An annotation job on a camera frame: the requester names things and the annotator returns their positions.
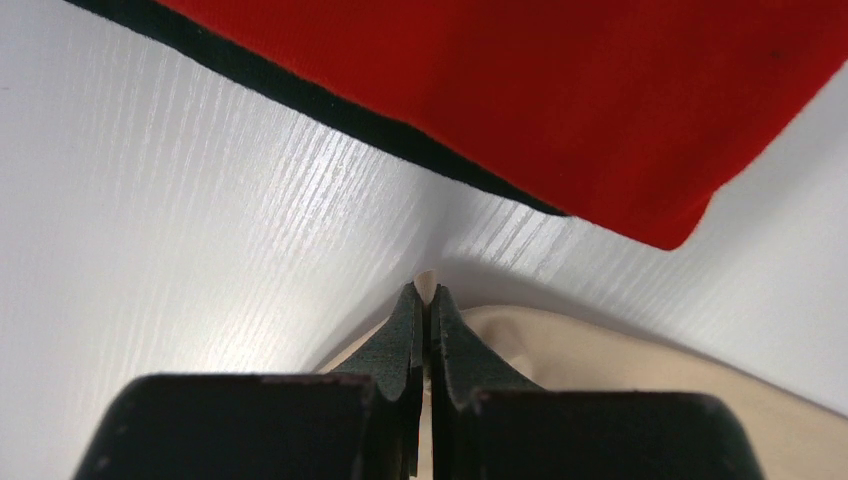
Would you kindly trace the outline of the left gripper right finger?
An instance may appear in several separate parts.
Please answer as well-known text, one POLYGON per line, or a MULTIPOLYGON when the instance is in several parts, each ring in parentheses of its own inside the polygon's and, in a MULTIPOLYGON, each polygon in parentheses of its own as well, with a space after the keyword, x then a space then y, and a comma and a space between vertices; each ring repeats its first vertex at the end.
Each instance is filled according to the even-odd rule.
POLYGON ((466 324, 450 291, 430 305, 438 479, 760 479, 748 436, 718 398, 552 391, 466 324))

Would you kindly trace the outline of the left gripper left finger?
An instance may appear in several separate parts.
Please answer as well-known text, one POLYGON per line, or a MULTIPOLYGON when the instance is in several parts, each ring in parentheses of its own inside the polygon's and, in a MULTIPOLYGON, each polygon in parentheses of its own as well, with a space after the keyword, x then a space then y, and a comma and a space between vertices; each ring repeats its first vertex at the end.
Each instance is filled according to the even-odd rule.
POLYGON ((422 301, 324 374, 155 374, 105 411, 79 479, 407 479, 417 472, 422 301))

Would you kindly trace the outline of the beige t shirt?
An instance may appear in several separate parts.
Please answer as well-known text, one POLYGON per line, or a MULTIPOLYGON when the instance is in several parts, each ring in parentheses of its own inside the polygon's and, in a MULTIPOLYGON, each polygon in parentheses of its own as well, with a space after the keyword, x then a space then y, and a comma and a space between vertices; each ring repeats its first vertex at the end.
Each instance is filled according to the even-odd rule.
MULTIPOLYGON (((443 285, 430 274, 411 284, 422 301, 423 368, 433 452, 430 305, 436 288, 443 285)), ((459 310, 486 345, 544 389, 711 395, 721 400, 744 428, 763 471, 760 479, 843 479, 847 475, 845 416, 737 369, 544 310, 514 305, 459 310)), ((386 321, 352 341, 325 363, 324 370, 338 366, 386 321)))

